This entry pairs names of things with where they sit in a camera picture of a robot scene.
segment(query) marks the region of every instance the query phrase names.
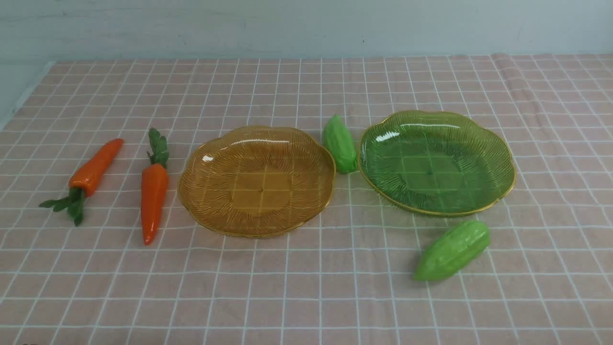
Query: gold rim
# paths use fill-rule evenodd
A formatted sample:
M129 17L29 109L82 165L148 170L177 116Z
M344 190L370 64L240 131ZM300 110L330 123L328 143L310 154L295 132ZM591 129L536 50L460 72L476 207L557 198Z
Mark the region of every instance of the gold rim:
M222 234L222 235L226 235L226 236L233 236L233 237L243 237L243 238L271 238L271 237L277 237L277 236L281 236L285 233L288 233L290 231L292 231L293 229L296 229L298 227L301 227L302 225L304 225L304 223L308 222L309 220L315 218L318 214L320 214L332 201L332 197L334 195L334 186L336 183L336 177L337 177L337 164L334 161L334 157L332 156L332 154L330 153L330 151L328 151L328 149L321 145L320 143L317 142L317 140L315 140L315 138L313 138L310 134L308 134L307 132L301 131L298 128L293 128L293 127L270 127L270 126L261 126L261 125L251 125L251 126L242 126L242 127L238 127L235 128L231 131L229 131L228 133L224 134L223 136L219 137L219 138L215 138L212 140L209 140L207 142L205 142L204 144L198 146L198 148L196 150L194 150L192 152L192 154L190 154L189 158L188 158L188 164L189 162L192 161L192 159L194 158L194 155L196 154L196 152L198 152L198 150L200 150L200 148L202 148L204 145L210 144L211 142L215 141L215 140L219 140L225 136L227 136L228 134L234 132L234 131L238 131L238 130L244 130L245 128L268 128L268 129L289 129L289 130L294 130L294 131L300 131L302 133L304 133L306 136L308 136L312 141L313 144L319 146L321 149L324 150L325 153L327 153L327 157L330 159L330 161L332 162L332 188L330 191L330 196L328 197L328 200L322 204L322 206L320 208L318 208L317 213L313 214L312 217L310 217L309 219L306 219L305 221L298 223L296 225L293 225L289 228L285 228L281 231L277 231L276 233L267 233L264 235L259 235L259 236L255 236L255 235L241 235L241 234L237 234L237 233L230 233L224 230L221 230L219 228L211 228L208 225L203 224L200 220L198 220L198 218L196 216L194 216L194 214L192 213L192 211L185 205L185 200L183 199L183 195L179 192L179 188L177 187L177 193L179 194L179 200L181 201L181 204L183 205L183 207L185 207L186 210L188 210L189 215L192 217L192 219L194 219L196 221L196 223L200 224L202 227L209 229L213 232ZM185 172L187 171L187 165L183 168L183 172L181 173L181 178L179 178L179 184L181 183L181 181L183 180L183 178L185 177Z
M364 137L366 136L366 133L368 131L370 131L372 128L382 125L385 121L389 120L390 118L399 115L400 113L403 112L408 112L408 111L412 111L412 112L420 112L422 114L448 114L448 115L453 115L453 116L459 116L461 118L464 118L465 120L468 120L470 122L472 122L475 126L479 127L480 129L484 130L484 131L488 131L490 133L492 133L493 135L495 135L498 139L500 139L500 141L502 141L504 143L504 146L506 147L507 152L509 152L509 157L511 157L511 167L513 168L513 182L511 183L511 186L504 192L502 193L496 200L492 201L492 203L481 207L479 209L475 209L472 211L467 211L467 212L456 212L456 213L445 213L445 212L433 212L433 211L428 211L425 209L418 209L415 207L411 207L411 206L407 206L405 204L399 203L398 201L390 198L387 194L385 194L382 190L380 190L377 186L375 186L370 179L368 178L368 176L366 176L366 173L364 172L364 170L362 169L362 160L360 159L362 156L362 142L364 141ZM375 123L374 125L370 125L362 134L362 137L360 138L360 142L359 142L359 146L358 146L359 150L357 151L357 167L360 170L360 173L362 174L362 176L364 177L364 179L366 180L366 182L368 182L368 184L380 195L382 195L383 197L385 197L385 199L387 199L388 201L390 201L392 204L395 204L396 206L405 209L407 211L411 211L411 212L415 212L418 214L425 214L425 215L434 215L437 217L463 217L463 216L467 216L467 215L471 215L471 214L475 214L475 213L479 213L482 211L485 211L486 209L494 206L495 204L497 204L497 202L499 202L502 198L504 198L505 196L507 196L511 190L513 190L513 188L515 187L515 183L517 181L517 170L515 168L515 164L513 162L513 154L511 152L511 148L509 147L509 144L502 139L499 135L497 135L495 132L488 130L487 128L484 128L482 126L480 126L478 123L476 123L472 118L466 117L464 115L455 113L455 112L445 112L445 111L436 111L436 112L427 112L427 111L422 111L422 110L401 110L401 111L397 111L395 113L393 113L392 115L384 118L381 122Z

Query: wall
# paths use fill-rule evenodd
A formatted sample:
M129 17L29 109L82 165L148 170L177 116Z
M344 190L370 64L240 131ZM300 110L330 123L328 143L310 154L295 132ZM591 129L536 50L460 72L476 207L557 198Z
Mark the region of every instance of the wall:
M0 130L47 71L44 63L0 64Z
M3 0L0 63L613 52L611 0Z

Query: plate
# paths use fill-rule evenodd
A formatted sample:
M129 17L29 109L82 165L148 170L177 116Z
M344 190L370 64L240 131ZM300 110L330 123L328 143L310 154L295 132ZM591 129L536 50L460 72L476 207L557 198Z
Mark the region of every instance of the plate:
M504 140L450 112L406 110L369 127L360 140L358 166L397 206L445 217L493 206L516 179Z
M192 153L178 193L208 229L271 237L301 226L328 205L335 171L330 153L303 131L246 126Z

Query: artificial bitter melon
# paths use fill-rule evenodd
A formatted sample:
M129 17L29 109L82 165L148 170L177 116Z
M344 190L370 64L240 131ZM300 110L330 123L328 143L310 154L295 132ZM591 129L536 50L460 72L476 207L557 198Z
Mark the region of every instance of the artificial bitter melon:
M337 164L337 172L349 174L357 170L356 145L340 116L334 115L328 121L322 141Z
M424 252L413 279L439 281L453 276L490 244L490 230L482 222L469 220L456 225Z

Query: orange carrot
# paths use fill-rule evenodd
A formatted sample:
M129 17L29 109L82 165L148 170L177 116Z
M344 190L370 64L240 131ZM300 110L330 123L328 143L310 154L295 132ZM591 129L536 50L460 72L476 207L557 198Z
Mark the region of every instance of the orange carrot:
M40 207L53 208L53 212L68 208L68 215L72 218L75 226L83 221L83 205L85 198L94 195L102 175L109 168L115 156L123 145L123 139L113 139L104 144L98 152L68 181L68 196L59 200L47 200Z
M166 162L169 157L166 138L155 128L149 129L149 144L153 151L153 154L147 152L151 165L143 170L140 183L140 224L146 246L153 242L158 233L168 187Z

